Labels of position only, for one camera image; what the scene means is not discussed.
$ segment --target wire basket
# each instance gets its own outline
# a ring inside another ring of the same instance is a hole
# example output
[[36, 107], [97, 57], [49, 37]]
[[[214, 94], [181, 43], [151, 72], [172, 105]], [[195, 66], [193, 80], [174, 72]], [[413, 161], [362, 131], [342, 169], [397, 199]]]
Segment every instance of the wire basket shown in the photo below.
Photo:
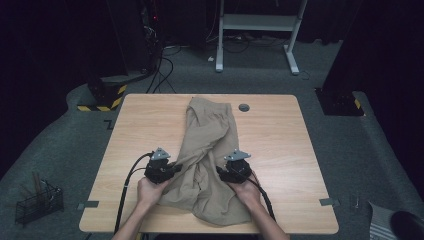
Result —
[[48, 184], [44, 192], [16, 203], [15, 223], [25, 226], [58, 210], [64, 210], [63, 191]]

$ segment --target yellow black hazard stripe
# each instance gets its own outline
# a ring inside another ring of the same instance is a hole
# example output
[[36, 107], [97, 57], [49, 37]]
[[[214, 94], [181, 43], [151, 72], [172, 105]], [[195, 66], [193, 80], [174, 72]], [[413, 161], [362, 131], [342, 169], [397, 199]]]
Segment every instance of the yellow black hazard stripe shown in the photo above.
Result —
[[90, 111], [101, 111], [101, 112], [108, 112], [108, 111], [114, 111], [116, 110], [116, 108], [119, 106], [119, 104], [122, 101], [122, 97], [124, 95], [125, 89], [127, 88], [127, 85], [123, 85], [121, 86], [117, 93], [116, 96], [114, 96], [114, 98], [111, 101], [111, 104], [106, 106], [106, 105], [78, 105], [78, 110], [83, 111], [83, 112], [90, 112]]

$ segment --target person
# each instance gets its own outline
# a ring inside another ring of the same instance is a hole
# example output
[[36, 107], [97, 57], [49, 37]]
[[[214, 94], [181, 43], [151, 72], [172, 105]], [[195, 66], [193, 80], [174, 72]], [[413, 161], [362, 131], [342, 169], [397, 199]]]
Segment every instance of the person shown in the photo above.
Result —
[[[249, 177], [255, 181], [253, 174]], [[154, 184], [143, 177], [138, 181], [138, 200], [137, 204], [112, 240], [135, 239], [144, 217], [159, 201], [162, 191], [169, 184], [169, 180], [161, 184]], [[242, 184], [227, 183], [236, 193], [240, 201], [250, 212], [253, 221], [266, 240], [289, 240], [290, 238], [282, 228], [271, 218], [265, 207], [261, 204], [261, 194], [258, 188], [249, 181]]]

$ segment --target dark background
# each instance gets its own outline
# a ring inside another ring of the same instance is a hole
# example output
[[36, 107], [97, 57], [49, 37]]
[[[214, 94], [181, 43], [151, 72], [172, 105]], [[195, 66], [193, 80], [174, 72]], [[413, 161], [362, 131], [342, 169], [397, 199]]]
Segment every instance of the dark background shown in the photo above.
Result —
[[[271, 0], [242, 2], [240, 13], [264, 14], [295, 11], [300, 1], [280, 0], [281, 6], [287, 5], [284, 10], [276, 9]], [[336, 89], [366, 93], [396, 156], [423, 198], [423, 7], [414, 0], [367, 0], [349, 28], [361, 2], [309, 1], [298, 40], [322, 39], [324, 44], [345, 40], [329, 77], [336, 82]], [[100, 1], [99, 7], [93, 8], [83, 1], [0, 2], [1, 176], [34, 137], [67, 110], [66, 94], [101, 75], [96, 66], [99, 61], [93, 60], [98, 51], [86, 41], [110, 49], [103, 59], [115, 61], [111, 66], [119, 69], [109, 75], [128, 70], [125, 64], [119, 67], [116, 63], [123, 48], [116, 44], [118, 33], [108, 8], [113, 3]], [[235, 9], [237, 3], [228, 1], [226, 10]], [[202, 39], [212, 27], [215, 1], [169, 0], [163, 6], [165, 34], [204, 44]], [[75, 21], [75, 12], [82, 14], [77, 19], [85, 21]], [[104, 25], [96, 25], [97, 31], [78, 31], [87, 30], [98, 19], [103, 19]]]

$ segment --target fabric fold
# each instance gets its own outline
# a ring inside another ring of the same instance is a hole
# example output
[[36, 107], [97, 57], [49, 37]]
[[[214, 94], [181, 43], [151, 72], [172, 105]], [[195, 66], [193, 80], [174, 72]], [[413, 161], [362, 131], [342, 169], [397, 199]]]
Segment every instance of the fabric fold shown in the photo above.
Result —
[[194, 97], [186, 112], [186, 132], [177, 158], [181, 172], [164, 191], [159, 204], [192, 211], [207, 222], [232, 225], [250, 221], [233, 190], [219, 179], [216, 166], [238, 149], [237, 126], [228, 103]]

